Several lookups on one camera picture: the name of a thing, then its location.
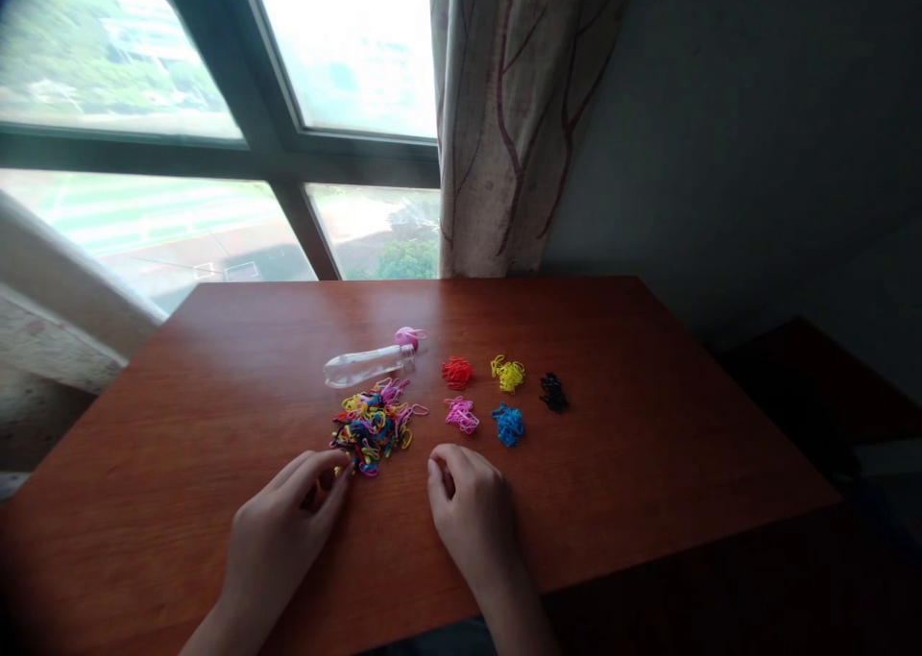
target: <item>rubber band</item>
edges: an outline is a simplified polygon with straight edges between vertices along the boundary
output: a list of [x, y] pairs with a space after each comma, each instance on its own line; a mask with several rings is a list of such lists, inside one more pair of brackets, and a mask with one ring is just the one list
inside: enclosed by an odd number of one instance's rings
[[554, 373], [548, 373], [547, 377], [541, 378], [541, 388], [545, 393], [538, 399], [547, 404], [547, 408], [554, 413], [563, 413], [564, 409], [570, 406], [567, 395], [564, 394], [564, 386]]
[[448, 363], [442, 364], [442, 379], [449, 384], [449, 389], [463, 390], [472, 377], [471, 361], [464, 356], [452, 356]]
[[414, 415], [429, 412], [421, 404], [400, 402], [409, 383], [408, 379], [381, 380], [368, 392], [343, 400], [343, 412], [333, 418], [339, 429], [333, 431], [329, 446], [348, 452], [356, 469], [368, 477], [377, 476], [378, 463], [394, 449], [410, 446], [413, 433], [407, 424]]
[[490, 413], [497, 420], [497, 435], [499, 441], [506, 447], [514, 447], [519, 443], [525, 433], [522, 422], [522, 412], [519, 409], [506, 408], [506, 402], [500, 403], [499, 408]]
[[505, 356], [501, 353], [490, 361], [490, 373], [499, 377], [499, 389], [509, 394], [516, 393], [516, 387], [525, 380], [525, 367], [519, 361], [503, 363]]
[[445, 404], [449, 407], [449, 414], [445, 418], [445, 422], [458, 424], [462, 432], [473, 435], [477, 426], [480, 425], [480, 419], [471, 413], [473, 401], [467, 401], [464, 397], [458, 395], [453, 400], [445, 400]]

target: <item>gray wall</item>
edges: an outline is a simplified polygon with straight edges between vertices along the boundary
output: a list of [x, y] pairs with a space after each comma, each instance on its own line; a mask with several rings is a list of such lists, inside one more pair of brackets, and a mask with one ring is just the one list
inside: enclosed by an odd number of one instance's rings
[[801, 284], [718, 343], [733, 346], [794, 315], [922, 405], [922, 219]]
[[632, 0], [545, 274], [708, 338], [922, 214], [917, 0]]

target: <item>window pane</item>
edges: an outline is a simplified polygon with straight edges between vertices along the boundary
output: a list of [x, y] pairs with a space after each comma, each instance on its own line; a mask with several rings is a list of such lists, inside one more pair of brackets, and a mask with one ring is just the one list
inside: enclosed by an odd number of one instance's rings
[[343, 279], [436, 279], [438, 190], [309, 183]]
[[435, 137], [429, 0], [262, 0], [309, 128]]
[[0, 189], [168, 313], [198, 283], [317, 279], [264, 182], [0, 169]]
[[242, 139], [166, 0], [6, 0], [0, 120]]

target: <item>clear plastic bottle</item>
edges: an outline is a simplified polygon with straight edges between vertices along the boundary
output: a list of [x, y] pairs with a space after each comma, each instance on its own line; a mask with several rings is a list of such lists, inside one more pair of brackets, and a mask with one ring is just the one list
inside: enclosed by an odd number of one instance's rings
[[331, 358], [324, 366], [327, 387], [352, 387], [371, 377], [412, 368], [414, 357], [412, 344], [395, 344], [371, 352], [343, 353]]

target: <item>table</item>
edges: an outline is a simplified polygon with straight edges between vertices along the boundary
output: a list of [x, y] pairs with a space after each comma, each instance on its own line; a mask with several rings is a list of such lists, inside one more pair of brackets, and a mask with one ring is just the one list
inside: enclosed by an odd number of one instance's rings
[[[429, 333], [405, 396], [431, 413], [378, 478], [355, 478], [267, 651], [345, 654], [477, 612], [429, 513], [441, 442], [507, 475], [542, 592], [839, 500], [638, 279], [202, 284], [3, 511], [45, 646], [178, 650], [217, 596], [234, 511], [324, 449], [357, 391], [327, 388], [324, 363], [404, 325]], [[525, 366], [514, 396], [490, 379], [498, 353]], [[472, 437], [444, 422], [458, 354], [476, 370]], [[547, 371], [564, 415], [538, 400]], [[501, 401], [524, 416], [514, 449], [489, 416]]]

